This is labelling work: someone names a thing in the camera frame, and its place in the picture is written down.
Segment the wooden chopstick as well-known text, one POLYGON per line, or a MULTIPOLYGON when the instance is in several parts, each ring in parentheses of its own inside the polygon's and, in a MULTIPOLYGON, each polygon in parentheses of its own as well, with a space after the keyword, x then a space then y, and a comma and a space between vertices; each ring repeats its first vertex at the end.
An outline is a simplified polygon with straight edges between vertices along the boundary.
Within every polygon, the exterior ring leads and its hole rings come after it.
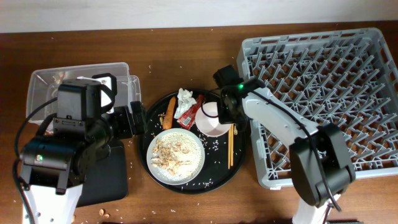
POLYGON ((227 154, 228 170, 231 167, 230 154, 231 154, 231 125, 229 126, 229 130, 228 130, 228 154, 227 154))
POLYGON ((231 159, 231 167, 234 165, 234 160, 233 160, 233 152, 234 152, 234 124, 231 125, 231 154, 230 154, 230 159, 231 159))

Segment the orange carrot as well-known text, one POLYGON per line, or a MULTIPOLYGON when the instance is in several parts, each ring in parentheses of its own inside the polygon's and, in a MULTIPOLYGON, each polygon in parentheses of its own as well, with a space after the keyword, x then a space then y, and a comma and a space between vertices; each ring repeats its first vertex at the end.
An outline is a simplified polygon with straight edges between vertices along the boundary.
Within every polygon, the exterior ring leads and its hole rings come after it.
POLYGON ((162 123, 162 127, 164 130, 168 130, 172 128, 172 120, 174 118, 174 108, 176 104, 176 97, 172 97, 169 101, 166 114, 164 116, 164 120, 162 123))

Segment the red snack wrapper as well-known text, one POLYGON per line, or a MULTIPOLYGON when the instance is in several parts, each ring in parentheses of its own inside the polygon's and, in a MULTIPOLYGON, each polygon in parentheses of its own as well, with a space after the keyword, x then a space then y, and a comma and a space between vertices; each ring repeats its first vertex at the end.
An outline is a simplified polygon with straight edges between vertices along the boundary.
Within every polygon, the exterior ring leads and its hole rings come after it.
POLYGON ((177 123, 184 129, 190 130, 190 128, 193 126, 193 122, 195 121, 195 116, 197 111, 199 110, 201 103, 203 101, 204 96, 199 95, 198 98, 196 99, 196 103, 188 109, 186 112, 184 112, 181 117, 177 120, 177 123))

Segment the white tissue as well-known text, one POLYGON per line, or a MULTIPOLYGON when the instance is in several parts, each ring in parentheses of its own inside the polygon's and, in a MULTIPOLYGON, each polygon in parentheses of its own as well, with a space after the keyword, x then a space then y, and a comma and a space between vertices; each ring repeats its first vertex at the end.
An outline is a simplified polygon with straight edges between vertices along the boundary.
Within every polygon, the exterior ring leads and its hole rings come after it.
POLYGON ((180 88, 177 95, 178 106, 174 114, 175 119, 179 119, 186 111, 196 104, 193 92, 180 88))

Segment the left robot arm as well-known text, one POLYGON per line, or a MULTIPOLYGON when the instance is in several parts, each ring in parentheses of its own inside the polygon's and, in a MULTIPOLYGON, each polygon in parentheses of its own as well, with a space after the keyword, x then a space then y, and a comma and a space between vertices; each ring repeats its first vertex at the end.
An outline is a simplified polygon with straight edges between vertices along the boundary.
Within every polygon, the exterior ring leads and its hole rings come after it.
POLYGON ((35 136, 15 148, 12 177, 23 204, 23 223, 71 223, 83 191, 86 173, 96 161, 108 157, 113 140, 146 131, 145 109, 140 101, 115 106, 117 84, 94 78, 68 79, 57 96, 36 112, 56 102, 35 136))

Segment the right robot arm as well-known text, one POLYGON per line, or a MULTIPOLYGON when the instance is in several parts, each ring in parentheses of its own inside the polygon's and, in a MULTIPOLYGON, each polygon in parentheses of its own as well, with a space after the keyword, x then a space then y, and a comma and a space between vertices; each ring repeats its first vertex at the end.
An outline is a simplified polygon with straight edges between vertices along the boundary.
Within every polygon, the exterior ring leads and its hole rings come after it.
POLYGON ((292 223, 326 223, 356 174, 343 132, 333 123, 319 125, 279 101, 264 82, 243 80, 230 65, 213 79, 220 91, 221 124, 247 124, 253 119, 288 148, 290 176, 300 196, 292 223))

